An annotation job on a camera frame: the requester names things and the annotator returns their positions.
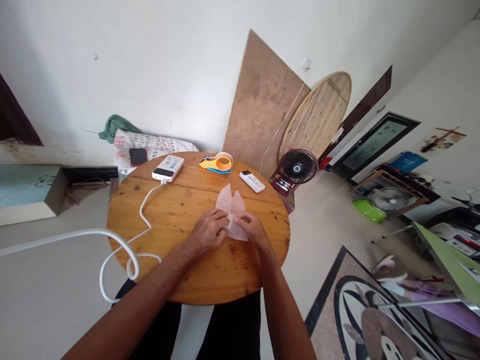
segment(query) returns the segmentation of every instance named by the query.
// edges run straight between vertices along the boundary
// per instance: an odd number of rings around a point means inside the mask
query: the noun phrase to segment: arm
[[[225,211],[206,211],[187,239],[126,294],[62,359],[127,359],[190,265],[227,236]]]
[[[245,213],[235,219],[235,223],[246,232],[260,256],[266,320],[275,359],[316,359],[302,315],[262,222]]]

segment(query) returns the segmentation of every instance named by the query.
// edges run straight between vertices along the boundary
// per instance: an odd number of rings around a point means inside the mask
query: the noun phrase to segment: round wooden table
[[[130,246],[136,253],[153,253],[162,259],[186,239],[200,215],[213,209],[220,190],[230,183],[232,195],[239,191],[246,210],[257,215],[275,250],[278,261],[285,261],[290,244],[290,223],[287,211],[275,189],[267,180],[249,166],[233,161],[228,174],[218,174],[199,167],[206,152],[178,152],[185,159],[183,168],[173,182],[155,190],[143,209],[152,229],[133,241]],[[165,156],[152,159],[135,169],[119,185],[110,201],[107,228],[129,240],[147,229],[139,216],[139,209],[147,193],[159,184],[152,171]],[[265,190],[255,193],[239,176],[251,171],[264,185]],[[112,250],[119,245],[109,239]],[[116,254],[125,268],[129,256],[125,250]],[[141,280],[158,261],[139,257]],[[260,262],[251,241],[229,237],[221,247],[199,258],[179,283],[170,300],[189,305],[212,305],[240,299],[260,289]]]

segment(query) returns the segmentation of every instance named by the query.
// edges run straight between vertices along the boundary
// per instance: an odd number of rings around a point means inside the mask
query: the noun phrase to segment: tape dispenser
[[[204,156],[199,165],[214,173],[228,174],[234,166],[234,158],[228,152],[219,152],[215,156]]]

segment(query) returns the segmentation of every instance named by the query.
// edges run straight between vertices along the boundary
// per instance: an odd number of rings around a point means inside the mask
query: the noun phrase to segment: white remote control
[[[243,179],[244,182],[247,183],[249,187],[253,189],[254,192],[259,193],[265,189],[265,185],[263,185],[260,180],[258,180],[250,171],[245,170],[240,173],[240,177]]]

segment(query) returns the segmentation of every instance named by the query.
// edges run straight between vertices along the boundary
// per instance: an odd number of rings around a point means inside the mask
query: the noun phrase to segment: white cord
[[[262,175],[262,163],[263,163],[263,161],[264,161],[264,157],[265,157],[265,155],[267,155],[267,153],[269,152],[270,147],[271,147],[272,144],[274,143],[275,137],[277,136],[280,128],[281,128],[282,125],[284,124],[285,119],[286,119],[287,116],[290,114],[290,111],[291,111],[292,108],[294,107],[295,102],[297,101],[300,93],[302,92],[302,89],[304,88],[305,83],[307,82],[307,79],[308,79],[308,78],[309,78],[309,76],[307,75],[305,81],[303,82],[303,84],[302,84],[302,86],[301,86],[301,88],[300,88],[300,90],[298,91],[298,94],[295,96],[295,100],[293,100],[293,102],[291,103],[291,106],[290,106],[290,108],[288,109],[287,113],[285,114],[285,117],[283,118],[280,126],[279,126],[278,129],[276,130],[275,135],[273,135],[273,138],[272,138],[271,141],[270,141],[270,145],[268,145],[268,147],[267,147],[266,150],[265,150],[265,153],[264,153],[263,156],[261,157],[261,160],[260,160],[260,171],[259,171],[259,174],[260,174],[260,175]]]
[[[74,238],[74,237],[77,237],[77,236],[91,235],[91,234],[107,235],[107,236],[111,237],[112,239],[114,239],[115,241],[117,241],[120,244],[120,247],[117,250],[115,250],[114,252],[112,252],[105,259],[103,264],[101,265],[100,275],[99,275],[99,285],[100,285],[100,292],[101,292],[103,298],[106,301],[108,301],[109,303],[114,304],[114,303],[118,302],[119,299],[112,299],[107,295],[107,293],[105,291],[105,286],[104,286],[104,272],[105,272],[105,267],[107,266],[107,263],[116,253],[118,253],[121,249],[125,249],[125,251],[130,256],[130,259],[128,259],[128,262],[126,263],[126,273],[127,273],[128,278],[130,280],[135,280],[136,278],[138,278],[138,276],[140,274],[140,265],[139,265],[139,261],[138,261],[137,257],[152,257],[152,258],[157,259],[160,263],[162,262],[162,259],[158,255],[155,255],[155,254],[152,254],[152,253],[142,252],[142,253],[135,254],[135,252],[129,246],[129,243],[138,239],[142,235],[145,235],[146,233],[148,233],[152,229],[152,224],[150,224],[150,222],[144,216],[143,209],[144,209],[145,203],[147,202],[147,199],[149,198],[150,194],[154,190],[158,189],[159,187],[161,187],[162,185],[164,185],[166,183],[167,183],[167,179],[163,179],[161,181],[160,185],[155,186],[153,189],[151,189],[148,192],[148,194],[145,196],[145,199],[143,199],[143,202],[141,203],[141,206],[140,206],[139,213],[140,213],[140,217],[142,218],[142,220],[145,222],[145,224],[147,224],[148,229],[141,232],[140,234],[133,237],[132,239],[130,239],[127,242],[125,242],[125,240],[120,235],[118,235],[116,232],[113,232],[113,231],[110,231],[110,230],[107,230],[107,229],[94,228],[94,229],[67,232],[67,233],[64,233],[64,234],[61,234],[61,235],[46,237],[46,238],[43,238],[43,239],[40,239],[40,240],[35,240],[35,241],[32,241],[32,242],[28,242],[26,244],[10,246],[10,247],[7,247],[7,248],[4,248],[4,249],[0,250],[0,257],[2,257],[4,255],[8,255],[8,254],[17,253],[17,252],[23,251],[23,250],[36,248],[36,247],[39,247],[39,246],[42,246],[42,245],[45,245],[45,244],[54,243],[54,242],[57,242],[59,240]],[[135,269],[134,273],[132,273],[132,270],[131,270],[132,263],[133,263],[133,268]]]

